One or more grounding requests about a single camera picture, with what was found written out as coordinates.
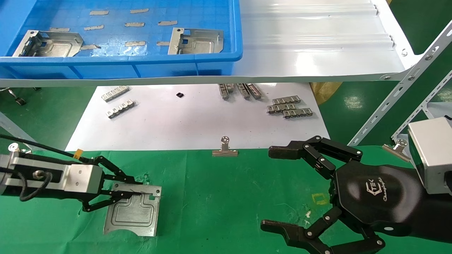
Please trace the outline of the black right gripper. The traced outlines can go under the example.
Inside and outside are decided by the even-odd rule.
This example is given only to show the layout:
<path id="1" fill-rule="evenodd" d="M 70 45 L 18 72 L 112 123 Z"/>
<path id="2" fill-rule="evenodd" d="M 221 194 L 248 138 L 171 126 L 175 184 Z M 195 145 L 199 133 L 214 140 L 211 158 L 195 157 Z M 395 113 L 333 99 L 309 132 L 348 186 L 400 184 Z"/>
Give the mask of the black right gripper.
<path id="1" fill-rule="evenodd" d="M 281 235 L 289 247 L 310 254 L 376 254 L 386 246 L 375 232 L 392 236 L 414 233 L 416 209 L 425 190 L 413 169 L 391 165 L 364 165 L 362 151 L 315 136 L 292 140 L 287 146 L 270 146 L 273 159 L 303 159 L 334 185 L 333 207 L 309 228 L 274 220 L 262 220 L 263 231 Z M 336 166 L 325 156 L 347 164 Z M 320 236 L 338 220 L 362 240 L 329 247 Z"/>

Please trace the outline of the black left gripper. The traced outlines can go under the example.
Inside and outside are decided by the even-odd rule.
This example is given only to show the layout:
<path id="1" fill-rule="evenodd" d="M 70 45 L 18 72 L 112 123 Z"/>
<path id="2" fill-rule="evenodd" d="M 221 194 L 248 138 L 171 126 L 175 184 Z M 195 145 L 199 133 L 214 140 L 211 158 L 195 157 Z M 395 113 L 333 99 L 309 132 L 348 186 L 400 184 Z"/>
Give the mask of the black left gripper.
<path id="1" fill-rule="evenodd" d="M 103 173 L 103 180 L 143 185 L 142 182 L 137 182 L 133 176 L 126 175 L 118 166 L 116 166 L 103 156 L 92 158 L 92 164 L 96 166 L 102 165 L 103 167 L 105 167 L 105 169 L 113 173 L 112 175 Z M 96 202 L 95 204 L 90 204 L 89 201 L 83 201 L 83 211 L 93 212 L 98 209 L 107 207 L 109 205 L 117 203 L 121 199 L 131 198 L 135 194 L 135 192 L 105 190 L 102 191 L 101 194 L 108 195 L 109 198 Z M 89 200 L 89 193 L 86 193 L 86 187 L 80 184 L 70 184 L 66 185 L 64 189 L 45 188 L 38 192 L 33 198 Z"/>

